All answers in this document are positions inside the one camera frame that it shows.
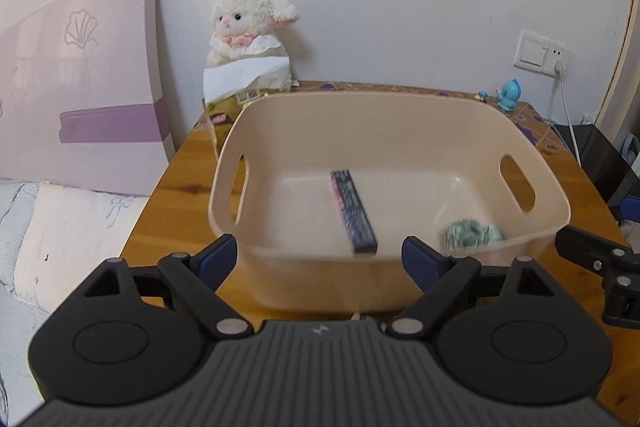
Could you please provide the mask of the green checkered scrunchie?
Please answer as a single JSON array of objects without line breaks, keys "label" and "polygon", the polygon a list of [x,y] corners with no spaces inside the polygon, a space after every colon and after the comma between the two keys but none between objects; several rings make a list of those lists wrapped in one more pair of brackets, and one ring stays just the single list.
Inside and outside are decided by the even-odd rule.
[{"label": "green checkered scrunchie", "polygon": [[454,221],[442,232],[442,248],[445,251],[464,251],[483,248],[503,239],[502,232],[495,225],[483,225],[476,220],[463,219]]}]

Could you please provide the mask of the long black Sanrio box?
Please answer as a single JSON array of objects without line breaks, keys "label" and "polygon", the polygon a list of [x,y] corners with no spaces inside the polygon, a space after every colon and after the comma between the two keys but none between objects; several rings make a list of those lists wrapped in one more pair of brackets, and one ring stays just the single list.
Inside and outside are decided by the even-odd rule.
[{"label": "long black Sanrio box", "polygon": [[378,250],[369,217],[348,170],[334,170],[330,174],[334,198],[355,255],[374,255]]}]

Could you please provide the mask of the beige plastic storage basket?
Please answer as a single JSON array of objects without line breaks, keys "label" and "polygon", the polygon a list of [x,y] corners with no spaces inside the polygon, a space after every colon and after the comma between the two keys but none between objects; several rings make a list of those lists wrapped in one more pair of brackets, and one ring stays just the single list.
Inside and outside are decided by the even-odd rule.
[{"label": "beige plastic storage basket", "polygon": [[[378,240],[352,252],[331,186],[348,170]],[[536,147],[497,109],[468,98],[324,91],[274,94],[243,110],[218,159],[208,219],[239,245],[250,295],[284,311],[394,311],[419,291],[401,244],[433,248],[462,219],[504,239],[485,265],[534,257],[570,222],[570,203]]]}]

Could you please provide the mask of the white pillow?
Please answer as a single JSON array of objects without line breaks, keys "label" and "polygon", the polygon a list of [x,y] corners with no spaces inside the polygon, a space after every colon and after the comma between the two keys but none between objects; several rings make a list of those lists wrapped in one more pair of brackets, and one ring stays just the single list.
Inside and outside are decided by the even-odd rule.
[{"label": "white pillow", "polygon": [[148,199],[39,185],[14,271],[18,299],[54,311],[96,267],[122,253]]}]

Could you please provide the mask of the small blue bird figurine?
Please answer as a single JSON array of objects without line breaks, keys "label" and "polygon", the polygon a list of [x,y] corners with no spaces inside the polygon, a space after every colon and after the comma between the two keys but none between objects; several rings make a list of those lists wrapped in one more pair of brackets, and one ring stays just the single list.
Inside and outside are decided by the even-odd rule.
[{"label": "small blue bird figurine", "polygon": [[497,92],[497,105],[503,112],[510,113],[518,105],[522,87],[517,79],[506,82]]}]

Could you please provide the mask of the gold tissue box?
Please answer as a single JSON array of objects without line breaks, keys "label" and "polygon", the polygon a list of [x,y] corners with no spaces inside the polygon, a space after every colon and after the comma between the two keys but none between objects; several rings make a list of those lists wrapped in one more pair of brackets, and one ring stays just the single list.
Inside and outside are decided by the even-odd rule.
[{"label": "gold tissue box", "polygon": [[275,93],[292,88],[290,59],[287,56],[242,58],[203,72],[204,114],[212,132],[216,156],[243,109]]}]

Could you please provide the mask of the tiny blue toy figure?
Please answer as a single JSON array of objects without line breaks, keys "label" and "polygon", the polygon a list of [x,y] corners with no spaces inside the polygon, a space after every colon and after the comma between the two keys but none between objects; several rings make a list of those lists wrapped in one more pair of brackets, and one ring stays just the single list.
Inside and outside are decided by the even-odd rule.
[{"label": "tiny blue toy figure", "polygon": [[477,101],[487,103],[489,94],[486,91],[480,91],[477,93],[477,95],[475,95],[475,98],[477,99]]}]

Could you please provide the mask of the light blue checkered pillow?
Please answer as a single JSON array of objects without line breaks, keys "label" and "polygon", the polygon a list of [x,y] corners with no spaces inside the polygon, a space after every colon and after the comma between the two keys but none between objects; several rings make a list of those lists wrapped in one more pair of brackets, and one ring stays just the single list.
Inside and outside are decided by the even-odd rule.
[{"label": "light blue checkered pillow", "polygon": [[14,288],[17,256],[28,229],[38,184],[34,182],[1,181],[1,285]]}]

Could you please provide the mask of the purple bed headboard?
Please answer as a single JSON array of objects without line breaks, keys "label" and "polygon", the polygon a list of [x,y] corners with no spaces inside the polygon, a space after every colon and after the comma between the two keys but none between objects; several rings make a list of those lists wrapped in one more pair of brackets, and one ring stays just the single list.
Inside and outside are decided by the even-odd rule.
[{"label": "purple bed headboard", "polygon": [[174,153],[156,0],[56,0],[2,31],[2,176],[148,196]]}]

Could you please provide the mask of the white plush lamb toy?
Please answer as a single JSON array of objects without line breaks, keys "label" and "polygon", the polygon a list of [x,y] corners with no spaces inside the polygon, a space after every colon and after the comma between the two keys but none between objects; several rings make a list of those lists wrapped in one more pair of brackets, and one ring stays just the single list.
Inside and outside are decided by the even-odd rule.
[{"label": "white plush lamb toy", "polygon": [[277,29],[298,21],[297,9],[288,0],[214,0],[212,36],[207,67],[218,67],[243,58],[287,56]]}]

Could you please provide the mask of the white wall switch socket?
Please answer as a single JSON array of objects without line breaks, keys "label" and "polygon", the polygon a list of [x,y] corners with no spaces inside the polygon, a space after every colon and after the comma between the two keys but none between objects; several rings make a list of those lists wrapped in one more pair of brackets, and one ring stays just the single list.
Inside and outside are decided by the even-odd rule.
[{"label": "white wall switch socket", "polygon": [[567,72],[572,60],[573,52],[564,44],[528,30],[522,30],[518,38],[513,65],[529,72],[554,77],[556,64],[563,65]]}]

